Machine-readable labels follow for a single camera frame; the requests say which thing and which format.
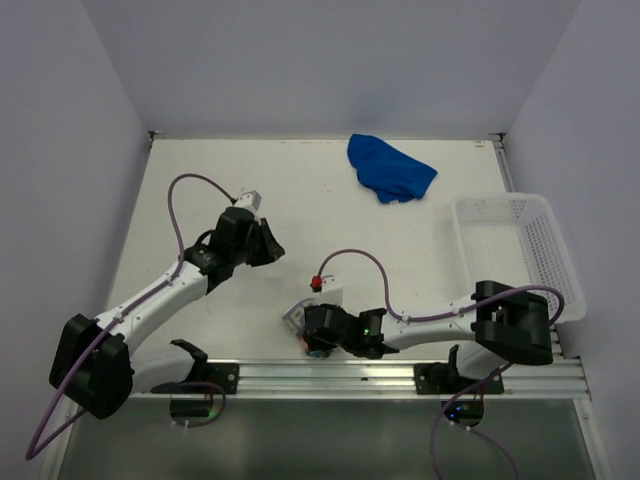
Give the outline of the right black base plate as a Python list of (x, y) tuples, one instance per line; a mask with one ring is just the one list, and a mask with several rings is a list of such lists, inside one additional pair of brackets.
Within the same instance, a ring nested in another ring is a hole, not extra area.
[(453, 395), (477, 383), (476, 379), (461, 376), (449, 362), (416, 363), (413, 380), (418, 395)]

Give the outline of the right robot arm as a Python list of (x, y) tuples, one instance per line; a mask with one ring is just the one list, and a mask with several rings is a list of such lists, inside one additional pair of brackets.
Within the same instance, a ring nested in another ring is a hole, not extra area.
[(396, 318), (388, 308), (352, 315), (338, 303), (312, 304), (304, 308), (302, 338), (312, 351), (340, 348), (370, 360), (452, 342), (445, 379), (464, 393), (507, 364), (552, 364), (551, 327), (563, 309), (564, 298), (552, 287), (480, 281), (473, 293), (426, 317)]

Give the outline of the aluminium mounting rail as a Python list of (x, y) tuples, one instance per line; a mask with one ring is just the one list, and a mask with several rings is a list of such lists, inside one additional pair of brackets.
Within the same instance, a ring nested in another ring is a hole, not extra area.
[[(417, 396), (445, 399), (453, 395), (418, 395), (410, 360), (213, 360), (197, 362), (189, 355), (147, 357), (132, 363), (134, 394), (150, 393), (160, 384), (180, 382), (191, 371), (196, 376), (208, 363), (240, 365), (238, 397), (284, 399), (411, 399)], [(585, 399), (589, 389), (577, 360), (557, 359), (546, 367), (513, 366), (494, 374), (482, 385), (464, 388), (475, 395), (518, 399)]]

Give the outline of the blue towel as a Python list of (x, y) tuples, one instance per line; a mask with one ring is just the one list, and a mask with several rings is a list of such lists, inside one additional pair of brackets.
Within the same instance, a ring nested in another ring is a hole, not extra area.
[(383, 204), (423, 199), (438, 175), (433, 167), (372, 135), (353, 134), (347, 144), (347, 158), (360, 184), (372, 190)]

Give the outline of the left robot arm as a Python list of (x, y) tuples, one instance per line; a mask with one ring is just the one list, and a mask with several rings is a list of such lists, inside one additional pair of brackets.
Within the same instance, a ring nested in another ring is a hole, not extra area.
[(183, 248), (169, 271), (136, 297), (94, 318), (77, 314), (68, 320), (50, 384), (97, 419), (113, 415), (131, 394), (157, 386), (201, 390), (208, 356), (192, 343), (173, 340), (147, 361), (137, 350), (176, 313), (230, 279), (238, 266), (269, 265), (284, 253), (266, 219), (247, 208), (227, 208), (214, 229)]

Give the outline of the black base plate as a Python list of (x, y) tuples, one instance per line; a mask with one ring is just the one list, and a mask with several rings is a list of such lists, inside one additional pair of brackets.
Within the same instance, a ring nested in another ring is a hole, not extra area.
[(218, 385), (225, 394), (235, 395), (240, 378), (240, 365), (235, 362), (208, 363), (203, 373), (189, 377), (186, 381), (173, 384), (164, 383), (153, 387), (152, 394), (208, 394), (213, 393), (211, 387), (188, 386), (191, 382), (208, 382)]
[(449, 362), (416, 363), (413, 380), (418, 395), (453, 395), (477, 383), (476, 379), (461, 376)]

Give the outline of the white plastic basket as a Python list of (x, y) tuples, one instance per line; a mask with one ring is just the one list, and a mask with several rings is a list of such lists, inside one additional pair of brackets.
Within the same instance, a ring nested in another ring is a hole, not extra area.
[(525, 193), (473, 194), (451, 203), (464, 282), (494, 280), (513, 287), (558, 290), (565, 307), (558, 323), (580, 321), (587, 305), (550, 203)]

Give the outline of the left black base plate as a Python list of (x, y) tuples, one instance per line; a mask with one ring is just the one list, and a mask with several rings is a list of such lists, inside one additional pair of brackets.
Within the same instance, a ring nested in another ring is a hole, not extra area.
[(225, 394), (235, 395), (240, 378), (240, 365), (235, 362), (208, 363), (203, 373), (189, 377), (186, 381), (173, 384), (164, 383), (153, 387), (152, 394), (208, 394), (213, 393), (211, 387), (188, 386), (191, 382), (208, 382), (218, 385)]

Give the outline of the rabbit print towel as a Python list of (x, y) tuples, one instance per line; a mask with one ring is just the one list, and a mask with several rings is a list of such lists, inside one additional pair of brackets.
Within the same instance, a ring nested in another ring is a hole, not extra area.
[(286, 310), (282, 314), (281, 319), (285, 327), (298, 340), (306, 356), (310, 358), (316, 358), (316, 359), (326, 359), (331, 356), (332, 349), (326, 350), (326, 351), (312, 349), (303, 338), (303, 332), (304, 332), (304, 326), (305, 326), (305, 320), (304, 320), (305, 308), (307, 306), (313, 306), (315, 304), (316, 304), (316, 301), (314, 298), (305, 298), (305, 299), (299, 300), (297, 303), (295, 303), (293, 306), (291, 306), (288, 310)]

